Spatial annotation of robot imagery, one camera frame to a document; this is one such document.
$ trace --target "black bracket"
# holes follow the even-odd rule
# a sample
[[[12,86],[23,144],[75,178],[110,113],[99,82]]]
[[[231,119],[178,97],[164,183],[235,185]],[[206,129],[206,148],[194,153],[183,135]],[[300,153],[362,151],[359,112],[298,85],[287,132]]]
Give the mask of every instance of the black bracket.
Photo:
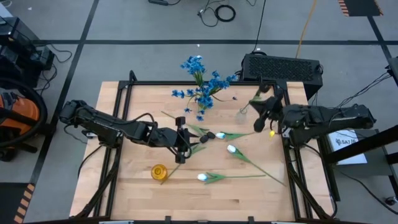
[[[254,217],[248,217],[249,224],[255,224]]]
[[[165,224],[172,224],[172,217],[169,216],[169,215],[166,215],[166,216],[164,217],[164,223],[165,223]]]

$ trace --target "orange vacuum cleaner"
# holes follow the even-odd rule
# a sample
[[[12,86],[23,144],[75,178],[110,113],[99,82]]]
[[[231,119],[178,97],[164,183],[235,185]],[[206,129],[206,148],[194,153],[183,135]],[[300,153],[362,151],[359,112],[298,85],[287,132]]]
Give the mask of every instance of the orange vacuum cleaner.
[[[34,89],[10,78],[0,78],[0,88],[9,90],[0,94],[0,161],[7,162],[19,149],[37,152],[36,147],[24,141],[53,133],[54,128],[45,123],[47,108]]]

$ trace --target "black floor line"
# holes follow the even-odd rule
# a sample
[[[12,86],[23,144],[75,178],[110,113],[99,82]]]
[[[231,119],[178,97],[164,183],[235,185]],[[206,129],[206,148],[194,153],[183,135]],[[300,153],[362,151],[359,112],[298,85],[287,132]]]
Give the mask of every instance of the black floor line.
[[[83,46],[84,46],[84,40],[87,38],[91,22],[93,22],[94,14],[95,14],[96,8],[98,6],[98,1],[99,0],[94,0],[93,5],[90,10],[90,13],[88,14],[85,28],[83,29],[83,33],[81,34],[81,37],[80,37],[80,43],[78,44],[78,46],[76,48],[76,53],[73,56],[72,64],[70,65],[68,75],[66,77],[65,83],[63,84],[62,91],[61,91],[60,97],[58,99],[57,107],[55,108],[54,114],[51,119],[51,125],[53,125],[53,126],[56,126],[58,123],[58,115],[61,112],[63,104],[67,97],[68,90],[69,90],[70,84],[72,82],[73,75],[75,74],[77,63],[79,62],[79,59],[80,59],[81,50],[83,49]],[[40,150],[39,158],[37,159],[36,165],[35,165],[33,173],[32,173],[32,177],[30,178],[30,182],[33,184],[36,184],[39,179],[39,175],[42,171],[42,168],[44,165],[44,160],[49,151],[49,147],[50,147],[52,138],[53,138],[53,134],[46,136],[44,139],[43,146]]]
[[[374,21],[374,19],[373,19],[372,16],[368,16],[368,21],[369,21],[369,23],[371,24],[371,27],[372,27],[372,29],[373,29],[373,32],[374,32],[374,34],[375,34],[376,37],[377,37],[377,40],[380,41],[380,43],[381,43],[380,46],[381,46],[381,49],[383,50],[384,56],[386,56],[386,59],[388,60],[389,58],[391,58],[391,53],[390,53],[390,51],[388,50],[387,45],[385,44],[385,41],[384,41],[384,39],[383,39],[383,36],[381,35],[380,30],[379,30],[379,28],[377,27],[376,22]]]
[[[36,40],[34,44],[80,44],[80,40]],[[162,45],[162,44],[255,44],[256,40],[84,40],[83,44]],[[298,45],[299,40],[259,40],[265,45]],[[398,40],[303,40],[302,45],[398,45]]]

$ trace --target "black metal frame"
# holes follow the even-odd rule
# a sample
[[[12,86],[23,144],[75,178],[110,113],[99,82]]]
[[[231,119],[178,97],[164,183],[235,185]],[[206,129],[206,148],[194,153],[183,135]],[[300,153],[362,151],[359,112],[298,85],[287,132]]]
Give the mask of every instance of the black metal frame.
[[[274,94],[276,94],[276,90],[280,88],[276,82],[265,82],[265,84],[271,85],[274,89]],[[115,101],[115,106],[114,106],[114,111],[113,115],[117,116],[119,107],[121,104],[121,95],[123,93],[123,90],[127,88],[127,93],[125,97],[125,102],[124,102],[124,109],[123,109],[123,115],[122,119],[127,118],[128,114],[128,109],[129,109],[129,102],[131,99],[131,92],[132,92],[132,87],[134,85],[196,85],[195,82],[185,82],[185,81],[137,81],[137,78],[135,74],[130,71],[130,79],[129,81],[120,81],[118,85],[118,92],[116,94],[116,101]],[[239,85],[250,85],[250,86],[257,86],[258,82],[233,82],[231,85],[234,86],[239,86]],[[284,99],[285,99],[285,104],[288,105],[290,104],[289,100],[289,94],[287,93],[287,90],[284,90]],[[303,165],[302,165],[302,159],[300,155],[299,150],[295,150],[295,158],[297,161],[297,170],[298,173],[295,171],[292,163],[291,163],[291,158],[290,158],[290,143],[286,139],[282,139],[283,147],[284,147],[284,155],[285,155],[285,164],[286,164],[286,169],[288,171],[288,179],[289,179],[289,187],[290,187],[290,194],[292,198],[292,207],[294,211],[294,217],[296,222],[305,222],[305,223],[349,223],[349,222],[341,222],[341,221],[336,221],[329,219],[329,216],[322,210],[322,208],[317,204],[317,201],[312,197],[311,193],[307,190],[307,184],[305,181],[305,176],[304,176],[304,170],[303,170]],[[101,171],[101,180],[99,183],[99,187],[97,192],[94,194],[93,198],[90,200],[88,206],[86,206],[81,213],[79,213],[77,216],[74,217],[72,220],[81,220],[82,218],[86,219],[87,216],[90,214],[92,209],[94,209],[93,216],[94,217],[99,217],[100,215],[100,209],[101,209],[101,203],[102,203],[102,195],[105,189],[107,188],[108,184],[110,184],[109,188],[109,196],[108,196],[108,201],[106,204],[106,213],[104,218],[109,218],[111,216],[112,212],[112,207],[113,207],[113,198],[114,198],[114,192],[116,189],[116,179],[118,176],[118,169],[119,169],[119,161],[121,157],[121,149],[122,149],[122,144],[118,148],[116,148],[116,154],[114,157],[114,162],[111,170],[108,172],[108,167],[110,163],[110,155],[111,155],[111,150],[112,149],[106,149],[106,154],[104,157],[104,162],[103,162],[103,168]],[[299,205],[299,200],[297,197],[297,191],[296,191],[296,185],[297,187],[302,191],[303,193],[303,202],[305,205],[305,214],[307,217],[301,217],[300,214],[300,205]],[[318,219],[313,219],[312,216],[312,209],[317,213],[317,215],[321,218],[320,220]],[[200,223],[199,221],[171,221],[171,217],[166,216],[165,220],[159,220],[159,221],[151,221],[151,220],[141,220],[141,221],[134,221],[134,223]],[[270,222],[255,222],[254,217],[248,217],[247,222],[213,222],[213,221],[208,221],[206,223],[270,223]]]

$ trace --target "orange striped tape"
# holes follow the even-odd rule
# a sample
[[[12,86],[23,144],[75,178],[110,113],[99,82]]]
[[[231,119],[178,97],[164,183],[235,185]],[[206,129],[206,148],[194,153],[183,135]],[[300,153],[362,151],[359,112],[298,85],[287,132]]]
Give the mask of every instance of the orange striped tape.
[[[29,206],[30,200],[32,199],[33,191],[35,190],[35,186],[33,184],[28,184],[24,195],[21,198],[20,205],[17,209],[17,213],[15,214],[14,221],[15,223],[23,223],[26,215],[27,208]]]

